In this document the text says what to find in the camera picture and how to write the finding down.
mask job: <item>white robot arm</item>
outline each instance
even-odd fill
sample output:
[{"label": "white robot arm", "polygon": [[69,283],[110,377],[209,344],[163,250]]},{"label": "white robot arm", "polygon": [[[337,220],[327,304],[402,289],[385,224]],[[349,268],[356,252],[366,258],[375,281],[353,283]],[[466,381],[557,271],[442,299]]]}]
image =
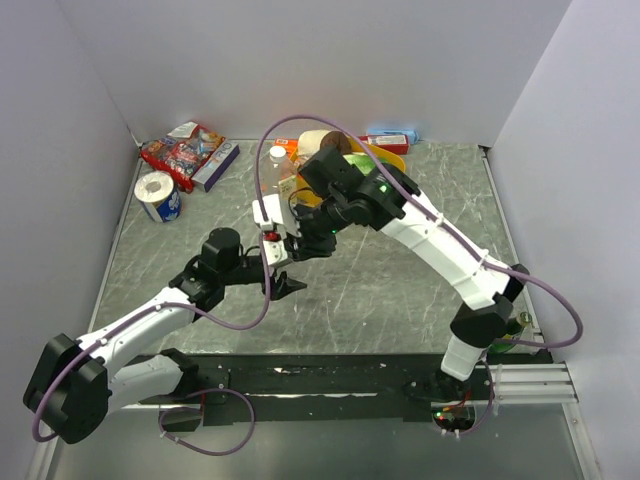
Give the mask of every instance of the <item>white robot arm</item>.
[{"label": "white robot arm", "polygon": [[[299,172],[322,198],[320,205],[297,205],[294,209],[279,195],[270,195],[264,198],[265,220],[259,203],[254,202],[254,220],[263,232],[264,258],[275,270],[294,261],[329,257],[335,250],[335,233],[352,224],[394,238],[442,275],[462,298],[441,370],[465,381],[483,351],[504,335],[511,302],[523,286],[504,273],[485,268],[484,259],[507,266],[455,230],[481,260],[474,258],[443,228],[455,229],[424,192],[399,170],[389,170],[419,204],[436,214],[435,220],[425,218],[406,202],[380,172],[374,170],[365,176],[337,150],[326,147]],[[75,341],[64,335],[52,339],[24,395],[25,405],[36,411],[53,379],[83,351],[87,353],[84,363],[74,371],[72,380],[60,384],[43,414],[67,443],[82,440],[108,413],[125,405],[156,395],[179,394],[181,388],[188,392],[191,365],[179,352],[162,352],[127,365],[152,343],[196,320],[199,315],[195,309],[208,312],[214,308],[224,298],[226,286],[262,283],[265,291],[265,281],[262,256],[244,255],[234,230],[215,229],[201,254],[145,305]],[[288,278],[286,272],[279,277],[274,272],[269,281],[271,300],[306,287]],[[134,316],[141,318],[131,322]]]}]

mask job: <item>white wall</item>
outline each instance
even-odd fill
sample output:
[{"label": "white wall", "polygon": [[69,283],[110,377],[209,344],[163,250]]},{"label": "white wall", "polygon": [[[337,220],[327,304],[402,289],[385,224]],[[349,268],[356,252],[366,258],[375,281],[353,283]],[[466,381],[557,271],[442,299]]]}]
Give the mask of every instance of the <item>white wall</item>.
[{"label": "white wall", "polygon": [[[640,475],[640,3],[574,0],[491,151],[516,246],[575,303],[566,358],[607,479]],[[535,295],[548,339],[571,333]]]},{"label": "white wall", "polygon": [[493,145],[569,4],[58,2],[141,140],[191,118],[255,138],[311,112],[355,131],[388,121],[482,145]]},{"label": "white wall", "polygon": [[135,145],[54,2],[0,15],[2,478],[34,442],[22,395],[44,344],[86,331]]}]

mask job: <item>food package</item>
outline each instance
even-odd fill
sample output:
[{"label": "food package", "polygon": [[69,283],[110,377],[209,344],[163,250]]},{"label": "food package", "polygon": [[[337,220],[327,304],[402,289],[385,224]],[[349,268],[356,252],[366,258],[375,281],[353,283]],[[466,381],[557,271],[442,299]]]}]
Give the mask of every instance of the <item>food package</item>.
[{"label": "food package", "polygon": [[224,141],[225,137],[202,125],[187,122],[158,140],[144,143],[140,156],[156,170],[169,173],[189,193],[194,187],[193,175]]}]

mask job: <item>gray tabletop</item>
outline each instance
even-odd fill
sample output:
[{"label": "gray tabletop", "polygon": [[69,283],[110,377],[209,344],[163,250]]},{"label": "gray tabletop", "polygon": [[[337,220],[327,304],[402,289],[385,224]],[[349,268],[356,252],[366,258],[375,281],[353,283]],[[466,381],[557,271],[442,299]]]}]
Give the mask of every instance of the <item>gray tabletop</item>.
[{"label": "gray tabletop", "polygon": [[[152,298],[195,255],[215,227],[236,229],[254,245],[252,159],[240,155],[209,193],[183,194],[184,209],[167,224],[151,221],[135,199],[127,208],[93,328],[101,328]],[[467,236],[513,263],[482,152],[469,145],[419,143],[404,156],[407,173]],[[149,171],[143,165],[140,174]],[[246,332],[201,319],[152,346],[185,353],[410,353],[445,351],[460,298],[428,265],[381,233],[352,226],[337,235],[329,259],[287,267],[309,285],[273,302],[265,320]],[[261,309],[259,286],[229,287],[215,313],[251,322]],[[523,301],[516,310],[524,310]]]}]

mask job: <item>plastic bottle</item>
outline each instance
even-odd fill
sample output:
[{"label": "plastic bottle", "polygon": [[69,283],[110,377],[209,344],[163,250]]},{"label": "plastic bottle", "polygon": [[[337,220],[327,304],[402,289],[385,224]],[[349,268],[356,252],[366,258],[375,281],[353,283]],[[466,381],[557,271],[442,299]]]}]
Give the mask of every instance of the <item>plastic bottle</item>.
[{"label": "plastic bottle", "polygon": [[287,201],[296,190],[297,174],[296,166],[287,156],[287,151],[284,147],[271,147],[268,158],[262,164],[262,194],[279,193]]}]

